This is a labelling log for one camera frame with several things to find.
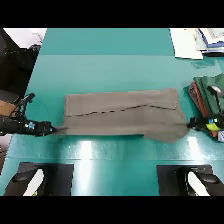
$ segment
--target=dark green fabric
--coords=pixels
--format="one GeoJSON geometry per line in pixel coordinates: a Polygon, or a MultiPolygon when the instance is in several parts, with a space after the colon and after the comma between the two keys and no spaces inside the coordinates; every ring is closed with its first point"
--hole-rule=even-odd
{"type": "MultiPolygon", "coordinates": [[[[224,90],[224,74],[219,74],[215,77],[208,77],[208,76],[195,77],[194,80],[200,90],[201,96],[204,100],[205,106],[209,114],[211,112],[218,113],[218,107],[215,96],[211,95],[211,93],[207,90],[207,87],[214,85],[224,90]]],[[[219,100],[221,108],[224,110],[224,99],[219,98],[219,100]]]]}

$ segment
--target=gray fabric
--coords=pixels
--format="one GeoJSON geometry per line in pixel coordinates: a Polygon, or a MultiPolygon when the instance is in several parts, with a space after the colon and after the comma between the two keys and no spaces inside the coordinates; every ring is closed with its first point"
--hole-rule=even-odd
{"type": "Polygon", "coordinates": [[[188,132],[176,89],[72,94],[59,135],[137,135],[173,142],[188,132]]]}

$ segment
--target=green tabletop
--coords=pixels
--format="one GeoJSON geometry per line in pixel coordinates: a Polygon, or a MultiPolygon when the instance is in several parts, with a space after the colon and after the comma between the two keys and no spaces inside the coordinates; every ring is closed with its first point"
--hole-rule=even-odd
{"type": "MultiPolygon", "coordinates": [[[[27,117],[63,123],[66,94],[177,88],[187,119],[195,76],[215,76],[222,59],[174,58],[168,29],[48,29],[27,93],[27,117]]],[[[14,135],[0,194],[19,162],[74,163],[72,195],[158,195],[157,164],[211,164],[224,181],[224,145],[191,130],[176,143],[141,136],[14,135]]]]}

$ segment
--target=yellow label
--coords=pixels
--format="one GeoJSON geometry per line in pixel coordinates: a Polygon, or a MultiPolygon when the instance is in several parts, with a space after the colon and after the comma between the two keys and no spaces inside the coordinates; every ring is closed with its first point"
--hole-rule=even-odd
{"type": "Polygon", "coordinates": [[[219,127],[216,126],[215,123],[206,124],[206,126],[210,131],[220,131],[221,130],[219,127]]]}

